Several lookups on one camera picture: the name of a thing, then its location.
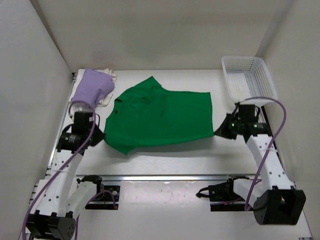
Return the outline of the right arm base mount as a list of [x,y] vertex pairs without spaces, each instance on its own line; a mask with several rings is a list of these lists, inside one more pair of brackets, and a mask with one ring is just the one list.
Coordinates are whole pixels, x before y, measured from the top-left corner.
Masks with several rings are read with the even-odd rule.
[[250,180],[247,176],[230,176],[225,182],[201,188],[195,196],[209,199],[211,212],[244,212],[245,199],[234,192],[236,180]]

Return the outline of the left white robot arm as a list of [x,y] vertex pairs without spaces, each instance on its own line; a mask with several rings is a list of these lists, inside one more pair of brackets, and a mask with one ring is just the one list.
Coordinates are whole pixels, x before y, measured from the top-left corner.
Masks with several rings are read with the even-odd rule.
[[96,124],[96,114],[78,111],[73,123],[59,137],[56,152],[70,153],[68,159],[52,163],[51,177],[31,203],[23,228],[34,239],[70,240],[76,232],[76,219],[86,205],[102,195],[103,180],[98,175],[76,179],[77,188],[71,193],[75,173],[87,148],[100,143],[105,134]]

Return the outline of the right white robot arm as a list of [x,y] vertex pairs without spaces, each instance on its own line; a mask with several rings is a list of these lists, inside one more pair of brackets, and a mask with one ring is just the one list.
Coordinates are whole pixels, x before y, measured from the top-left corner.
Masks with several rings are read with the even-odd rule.
[[293,226],[298,223],[306,195],[286,175],[271,129],[259,122],[259,114],[257,106],[238,102],[214,134],[229,140],[242,136],[258,167],[252,180],[233,180],[233,192],[245,200],[245,210],[253,211],[259,225]]

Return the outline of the green t-shirt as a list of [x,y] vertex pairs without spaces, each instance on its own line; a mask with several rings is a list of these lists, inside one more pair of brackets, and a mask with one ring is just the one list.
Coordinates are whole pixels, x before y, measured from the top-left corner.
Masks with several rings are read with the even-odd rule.
[[210,92],[167,90],[151,76],[114,100],[105,121],[104,141],[127,155],[136,148],[181,144],[210,138]]

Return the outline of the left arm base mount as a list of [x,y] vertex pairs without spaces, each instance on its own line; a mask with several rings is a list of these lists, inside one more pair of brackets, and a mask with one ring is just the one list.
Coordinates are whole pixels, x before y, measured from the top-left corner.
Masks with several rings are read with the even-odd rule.
[[86,175],[78,178],[77,183],[90,182],[96,185],[96,194],[86,206],[86,210],[118,210],[120,199],[120,185],[105,185],[103,178],[98,175]]

